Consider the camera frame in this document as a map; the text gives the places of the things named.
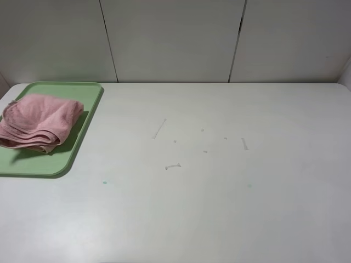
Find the pink fluffy towel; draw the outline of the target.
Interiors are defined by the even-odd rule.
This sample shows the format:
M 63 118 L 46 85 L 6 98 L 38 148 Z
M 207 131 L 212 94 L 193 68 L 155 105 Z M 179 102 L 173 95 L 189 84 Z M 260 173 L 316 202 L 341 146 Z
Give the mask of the pink fluffy towel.
M 50 153 L 66 141 L 83 111 L 76 100 L 25 95 L 2 112 L 1 146 Z

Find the green plastic tray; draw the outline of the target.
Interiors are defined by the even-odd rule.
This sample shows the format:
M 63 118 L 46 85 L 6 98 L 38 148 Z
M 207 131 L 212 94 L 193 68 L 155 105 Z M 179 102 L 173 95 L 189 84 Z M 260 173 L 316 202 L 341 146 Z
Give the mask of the green plastic tray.
M 66 141 L 51 153 L 1 147 L 1 177 L 59 178 L 72 166 L 82 140 L 98 107 L 103 87 L 95 82 L 33 82 L 15 85 L 1 98 L 1 110 L 12 100 L 29 94 L 52 95 L 84 104 L 84 112 Z

